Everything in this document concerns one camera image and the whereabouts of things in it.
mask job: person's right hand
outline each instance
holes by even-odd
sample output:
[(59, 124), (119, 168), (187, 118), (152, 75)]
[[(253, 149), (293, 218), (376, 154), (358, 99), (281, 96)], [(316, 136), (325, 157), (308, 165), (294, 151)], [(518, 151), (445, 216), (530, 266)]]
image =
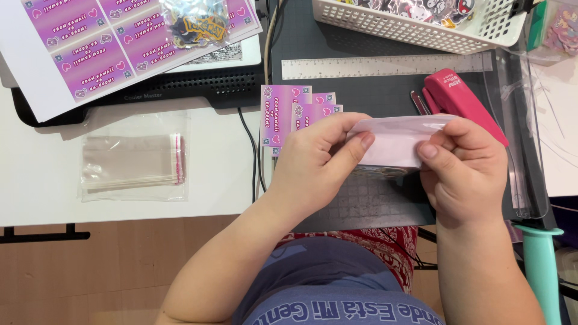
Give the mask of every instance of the person's right hand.
[(418, 146), (421, 183), (446, 228), (502, 217), (507, 155), (504, 146), (461, 117)]

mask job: clear plastic ruler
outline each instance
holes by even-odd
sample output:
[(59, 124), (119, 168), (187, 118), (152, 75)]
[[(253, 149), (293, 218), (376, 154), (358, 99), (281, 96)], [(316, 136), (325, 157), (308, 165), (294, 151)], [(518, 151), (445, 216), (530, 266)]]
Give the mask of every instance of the clear plastic ruler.
[(281, 61), (283, 80), (344, 78), (395, 75), (429, 75), (449, 68), (456, 72), (492, 71), (489, 52), (470, 54), (431, 54), (427, 56), (392, 56), (327, 58)]

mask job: teal handle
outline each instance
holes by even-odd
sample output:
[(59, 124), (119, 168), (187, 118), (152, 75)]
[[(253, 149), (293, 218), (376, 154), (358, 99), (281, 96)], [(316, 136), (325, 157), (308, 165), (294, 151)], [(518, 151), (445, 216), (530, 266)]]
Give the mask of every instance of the teal handle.
[(526, 279), (534, 291), (547, 325), (561, 325), (558, 299), (558, 272), (552, 236), (564, 233), (561, 229), (540, 230), (516, 226), (524, 234), (524, 265)]

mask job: wooden floor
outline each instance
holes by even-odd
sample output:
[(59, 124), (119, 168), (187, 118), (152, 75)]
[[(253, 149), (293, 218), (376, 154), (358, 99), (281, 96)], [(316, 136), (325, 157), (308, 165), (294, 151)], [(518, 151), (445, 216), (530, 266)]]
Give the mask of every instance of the wooden floor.
[[(89, 231), (86, 241), (0, 245), (0, 325), (152, 324), (183, 264), (235, 217), (85, 223), (76, 231)], [(417, 251), (436, 261), (435, 244), (419, 239)], [(416, 271), (413, 288), (442, 315), (437, 271)]]

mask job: desk leg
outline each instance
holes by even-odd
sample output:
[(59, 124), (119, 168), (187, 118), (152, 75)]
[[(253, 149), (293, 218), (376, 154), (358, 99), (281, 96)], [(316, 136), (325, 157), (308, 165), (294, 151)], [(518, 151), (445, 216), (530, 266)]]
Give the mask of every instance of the desk leg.
[(14, 227), (4, 227), (4, 236), (0, 236), (0, 244), (3, 243), (30, 243), (30, 242), (53, 242), (53, 241), (76, 241), (89, 239), (90, 232), (76, 232), (75, 224), (67, 223), (66, 232), (58, 234), (34, 234), (14, 235)]
[(564, 233), (561, 229), (539, 230), (516, 226), (524, 234), (524, 264), (526, 279), (544, 312), (547, 325), (560, 325), (558, 272), (552, 236)]

